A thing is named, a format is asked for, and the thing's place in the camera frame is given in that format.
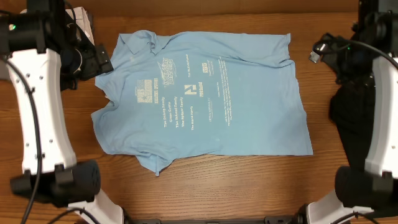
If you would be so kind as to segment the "beige folded garment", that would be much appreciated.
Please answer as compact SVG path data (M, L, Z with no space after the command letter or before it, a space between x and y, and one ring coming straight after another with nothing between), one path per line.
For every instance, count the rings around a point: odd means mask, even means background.
M28 1L9 19L9 32L26 49L87 49L94 45L92 16L65 1Z

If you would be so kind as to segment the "light blue printed t-shirt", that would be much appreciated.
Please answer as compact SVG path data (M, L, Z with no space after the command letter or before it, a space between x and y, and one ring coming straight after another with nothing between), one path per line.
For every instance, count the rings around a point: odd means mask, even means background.
M311 155L290 40L289 34L120 34L113 71L95 80L109 101L92 114L100 146L133 155L156 174L202 154Z

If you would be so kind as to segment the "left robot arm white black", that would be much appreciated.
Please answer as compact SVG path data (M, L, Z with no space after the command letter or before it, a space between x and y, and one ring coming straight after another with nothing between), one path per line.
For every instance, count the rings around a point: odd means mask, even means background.
M28 1L25 13L1 14L1 60L16 91L24 141L12 193L88 223L129 223L102 190L97 162L77 161L63 113L63 90L113 70L105 48L89 40L68 2Z

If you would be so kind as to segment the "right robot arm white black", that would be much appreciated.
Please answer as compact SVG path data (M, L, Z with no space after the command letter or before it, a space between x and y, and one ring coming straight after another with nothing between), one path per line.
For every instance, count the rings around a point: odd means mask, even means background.
M339 89L331 98L348 160L332 192L302 206L290 218L266 223L377 223L397 215L397 1L360 1L353 36L324 34L310 60L327 64Z

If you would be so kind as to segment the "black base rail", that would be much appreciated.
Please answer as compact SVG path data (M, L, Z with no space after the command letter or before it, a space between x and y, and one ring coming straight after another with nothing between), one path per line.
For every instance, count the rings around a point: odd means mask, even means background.
M132 219L125 220L127 224L306 224L303 215L266 216L264 218L221 219L221 220L160 220Z

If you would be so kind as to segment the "black garment pile right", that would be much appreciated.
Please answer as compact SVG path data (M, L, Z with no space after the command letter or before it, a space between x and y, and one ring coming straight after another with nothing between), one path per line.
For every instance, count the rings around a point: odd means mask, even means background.
M374 84L346 83L330 100L329 117L335 123L349 166L364 170L373 135Z

